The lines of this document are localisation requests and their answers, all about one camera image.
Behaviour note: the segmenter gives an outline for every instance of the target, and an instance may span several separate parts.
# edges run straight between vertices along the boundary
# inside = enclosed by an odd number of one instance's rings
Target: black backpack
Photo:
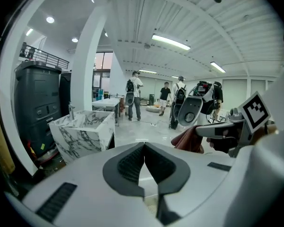
[[[129,79],[126,84],[126,92],[129,93],[133,91],[134,91],[134,85],[133,82]]]
[[[176,91],[174,100],[175,100],[176,104],[182,104],[184,102],[185,98],[186,98],[185,97],[186,85],[184,87],[179,88],[179,85],[177,83],[176,86],[177,86],[178,89]]]

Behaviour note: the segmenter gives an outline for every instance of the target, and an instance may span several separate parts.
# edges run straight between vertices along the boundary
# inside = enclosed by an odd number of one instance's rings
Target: table
[[[119,126],[119,104],[120,99],[119,98],[106,98],[102,100],[98,100],[95,102],[92,102],[93,110],[104,108],[104,110],[114,110],[115,112],[115,125]]]

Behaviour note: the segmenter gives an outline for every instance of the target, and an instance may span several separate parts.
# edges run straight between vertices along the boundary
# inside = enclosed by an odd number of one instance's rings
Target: white shirt
[[[141,80],[137,77],[132,77],[130,78],[130,80],[133,83],[133,95],[134,97],[139,97],[139,89],[138,86],[142,86],[143,83],[141,82]]]
[[[185,87],[185,84],[184,84],[183,82],[181,82],[181,81],[175,83],[175,84],[172,86],[172,91],[171,91],[172,97],[171,97],[171,98],[174,98],[174,97],[175,97],[176,92],[177,92],[177,90],[178,90],[176,84],[178,84],[179,88],[181,88],[181,87],[184,88],[184,87]]]

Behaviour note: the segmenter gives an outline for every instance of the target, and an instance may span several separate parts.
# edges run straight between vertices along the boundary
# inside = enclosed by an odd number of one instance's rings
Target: man
[[[221,85],[220,82],[215,81],[213,86],[214,86],[214,99],[217,100],[217,104],[218,104],[218,107],[219,107],[218,109],[216,109],[214,111],[213,119],[217,120],[219,111],[222,108],[223,92],[222,92],[222,85]],[[207,121],[207,117],[208,117],[208,115],[210,115],[213,112],[213,110],[214,110],[213,100],[208,101],[206,103],[203,102],[201,112],[200,112],[199,117],[197,119],[197,125],[209,124],[209,122]]]
[[[137,118],[138,121],[141,119],[141,112],[140,112],[140,97],[139,97],[139,88],[143,87],[143,83],[141,80],[138,78],[138,72],[134,71],[133,72],[133,77],[130,78],[130,81],[133,83],[133,95],[134,95],[134,100],[133,104],[136,107],[136,113],[137,113]],[[128,119],[131,121],[133,117],[133,104],[128,106]]]
[[[168,82],[165,82],[164,83],[164,87],[161,89],[161,93],[160,93],[160,106],[161,106],[161,111],[160,111],[160,114],[159,116],[162,116],[164,114],[164,111],[165,111],[165,108],[166,108],[166,104],[167,104],[167,96],[170,97],[170,99],[172,100],[171,98],[171,92],[170,92],[170,89],[168,88],[169,86],[169,83]]]
[[[173,102],[172,102],[171,110],[170,110],[170,114],[171,114],[170,128],[174,129],[174,130],[177,128],[178,123],[179,123],[179,121],[176,120],[175,117],[174,117],[175,96],[176,96],[179,88],[183,88],[183,89],[186,88],[186,85],[183,83],[183,81],[184,81],[184,77],[180,76],[178,78],[178,83],[176,83],[172,86]]]

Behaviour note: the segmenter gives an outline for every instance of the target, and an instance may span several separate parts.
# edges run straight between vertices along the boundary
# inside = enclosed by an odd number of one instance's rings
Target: railing
[[[47,53],[45,51],[41,51],[37,48],[34,48],[30,45],[23,44],[22,49],[20,51],[20,57],[27,58],[28,60],[33,61],[42,61],[46,64],[58,66],[63,69],[68,68],[68,61],[63,60],[57,56],[54,56],[50,53]]]

